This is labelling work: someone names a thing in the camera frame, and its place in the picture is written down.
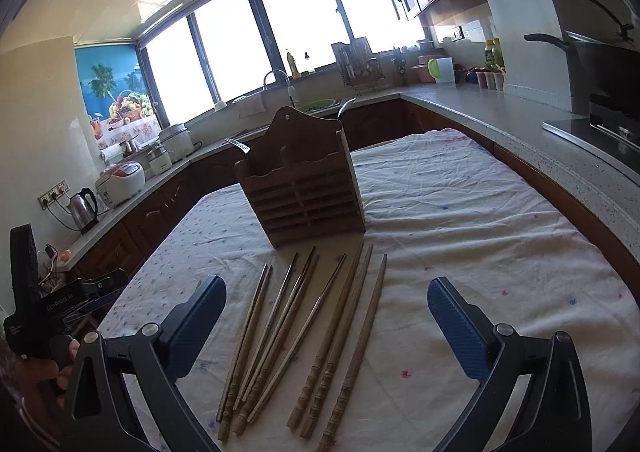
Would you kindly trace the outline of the person's left hand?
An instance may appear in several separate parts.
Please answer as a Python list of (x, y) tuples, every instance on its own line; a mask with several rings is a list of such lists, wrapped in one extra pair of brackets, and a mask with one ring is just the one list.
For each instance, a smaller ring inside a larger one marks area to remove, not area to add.
[(22, 393), (20, 415), (27, 428), (48, 448), (58, 448), (62, 436), (66, 391), (79, 342), (68, 344), (70, 364), (59, 368), (52, 360), (27, 359), (15, 372)]

